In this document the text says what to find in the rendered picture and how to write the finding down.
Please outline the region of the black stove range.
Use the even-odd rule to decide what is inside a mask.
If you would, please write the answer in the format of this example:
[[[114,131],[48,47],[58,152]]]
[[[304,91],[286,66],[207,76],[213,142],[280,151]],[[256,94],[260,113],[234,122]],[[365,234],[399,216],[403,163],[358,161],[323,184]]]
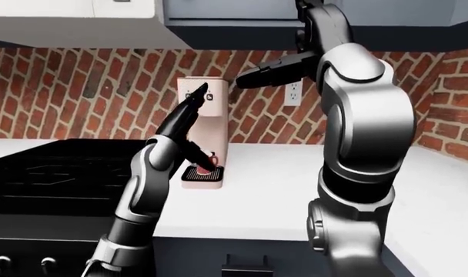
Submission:
[[[143,140],[68,139],[0,158],[0,277],[81,277],[132,176]],[[42,272],[54,258],[58,271]],[[156,277],[153,246],[125,277]]]

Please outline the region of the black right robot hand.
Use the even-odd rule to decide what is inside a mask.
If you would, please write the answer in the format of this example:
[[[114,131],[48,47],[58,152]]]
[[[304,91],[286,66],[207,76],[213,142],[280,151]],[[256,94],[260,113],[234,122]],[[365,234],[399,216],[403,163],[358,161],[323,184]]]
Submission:
[[[263,62],[236,78],[240,89],[277,87],[309,78],[323,86],[324,71],[320,62],[329,50],[353,41],[346,16],[334,4],[323,0],[295,0],[298,19],[304,29],[296,32],[297,53],[286,55],[271,62]]]

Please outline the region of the white wall outlet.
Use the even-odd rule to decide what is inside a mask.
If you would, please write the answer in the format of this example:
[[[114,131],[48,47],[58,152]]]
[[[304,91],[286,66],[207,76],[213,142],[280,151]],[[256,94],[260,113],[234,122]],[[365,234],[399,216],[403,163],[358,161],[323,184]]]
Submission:
[[[297,107],[301,105],[303,81],[293,82],[285,85],[284,106]]]

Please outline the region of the dark blue base cabinet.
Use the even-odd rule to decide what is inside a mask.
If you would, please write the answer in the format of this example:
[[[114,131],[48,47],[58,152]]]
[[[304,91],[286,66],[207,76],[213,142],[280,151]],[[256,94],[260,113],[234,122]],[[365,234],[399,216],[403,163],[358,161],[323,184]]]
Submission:
[[[247,239],[154,239],[157,277],[415,277],[389,250],[387,272],[337,265],[308,242]]]

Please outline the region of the white wall cabinet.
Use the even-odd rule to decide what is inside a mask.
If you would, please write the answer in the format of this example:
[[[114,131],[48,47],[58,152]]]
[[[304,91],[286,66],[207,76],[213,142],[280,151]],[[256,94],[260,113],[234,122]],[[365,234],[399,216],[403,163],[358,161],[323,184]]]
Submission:
[[[7,18],[161,18],[162,0],[0,0]]]

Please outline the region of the dark blue wall cabinet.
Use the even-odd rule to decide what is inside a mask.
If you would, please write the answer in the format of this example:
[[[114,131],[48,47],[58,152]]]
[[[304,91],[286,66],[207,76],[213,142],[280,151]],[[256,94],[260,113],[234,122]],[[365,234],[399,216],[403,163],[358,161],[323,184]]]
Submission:
[[[373,52],[468,49],[468,0],[323,0]],[[295,0],[163,0],[165,25],[196,50],[293,50]]]

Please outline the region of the red coffee mug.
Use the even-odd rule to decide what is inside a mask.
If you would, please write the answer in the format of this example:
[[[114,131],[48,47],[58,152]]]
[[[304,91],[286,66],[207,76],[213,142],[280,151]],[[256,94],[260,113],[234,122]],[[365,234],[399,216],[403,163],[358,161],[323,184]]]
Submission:
[[[216,154],[214,152],[211,152],[211,155],[209,156],[209,161],[214,165],[214,166],[217,166],[218,165],[218,162],[219,162],[219,159],[218,159],[218,156],[216,156]],[[197,166],[196,167],[196,173],[198,175],[210,175],[212,172],[209,171],[209,170],[206,170],[204,168],[202,168],[201,166]]]

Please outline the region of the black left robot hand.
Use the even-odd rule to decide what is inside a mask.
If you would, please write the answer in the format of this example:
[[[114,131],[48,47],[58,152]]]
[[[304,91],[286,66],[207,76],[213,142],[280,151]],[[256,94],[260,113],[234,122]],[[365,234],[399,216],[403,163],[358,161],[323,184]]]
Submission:
[[[205,94],[208,88],[208,84],[204,82],[165,117],[157,129],[156,135],[162,135],[172,140],[177,150],[176,154],[160,154],[158,163],[153,164],[154,168],[166,170],[173,161],[178,158],[184,158],[191,163],[196,163],[207,172],[214,172],[216,170],[216,165],[210,161],[209,156],[196,143],[187,139],[191,127],[199,117],[199,108],[205,102]]]

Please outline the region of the white range hood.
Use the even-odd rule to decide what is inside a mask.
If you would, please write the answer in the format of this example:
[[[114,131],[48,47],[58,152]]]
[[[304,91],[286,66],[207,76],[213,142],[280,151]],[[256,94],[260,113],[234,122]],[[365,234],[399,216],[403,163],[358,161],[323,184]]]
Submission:
[[[0,17],[0,41],[35,48],[191,48],[154,18]]]

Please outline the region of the pink coffee machine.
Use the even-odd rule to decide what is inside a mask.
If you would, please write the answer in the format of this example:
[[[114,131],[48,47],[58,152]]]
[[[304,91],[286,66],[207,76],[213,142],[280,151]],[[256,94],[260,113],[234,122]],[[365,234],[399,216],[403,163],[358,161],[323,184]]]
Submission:
[[[177,78],[178,101],[184,101],[204,82],[209,88],[205,94],[205,103],[199,109],[199,117],[189,131],[189,140],[199,145],[207,156],[214,152],[219,162],[210,175],[198,175],[197,165],[188,165],[181,177],[184,189],[222,188],[228,152],[228,82],[220,77]]]

